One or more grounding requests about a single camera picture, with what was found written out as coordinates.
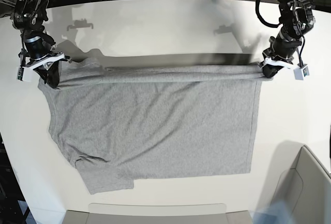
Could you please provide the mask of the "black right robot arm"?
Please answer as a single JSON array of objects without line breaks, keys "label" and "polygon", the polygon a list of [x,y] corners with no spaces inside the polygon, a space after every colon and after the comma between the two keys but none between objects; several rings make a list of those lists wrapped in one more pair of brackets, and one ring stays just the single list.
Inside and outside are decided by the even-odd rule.
[{"label": "black right robot arm", "polygon": [[20,67],[17,79],[28,81],[36,72],[45,84],[57,88],[59,63],[69,61],[62,51],[56,51],[55,40],[43,25],[48,20],[49,0],[17,0],[13,13],[13,27],[21,32]]}]

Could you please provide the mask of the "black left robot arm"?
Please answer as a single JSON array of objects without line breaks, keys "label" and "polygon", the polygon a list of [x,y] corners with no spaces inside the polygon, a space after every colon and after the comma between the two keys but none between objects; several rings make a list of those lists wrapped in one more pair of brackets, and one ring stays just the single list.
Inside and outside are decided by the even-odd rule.
[{"label": "black left robot arm", "polygon": [[255,13],[260,22],[270,28],[280,27],[276,37],[271,36],[269,47],[263,51],[264,61],[260,63],[266,78],[273,78],[282,68],[294,72],[297,80],[309,76],[308,65],[303,62],[302,52],[305,35],[315,24],[312,5],[309,0],[277,0],[280,17],[278,24],[266,22],[260,14],[261,0],[255,0]]}]

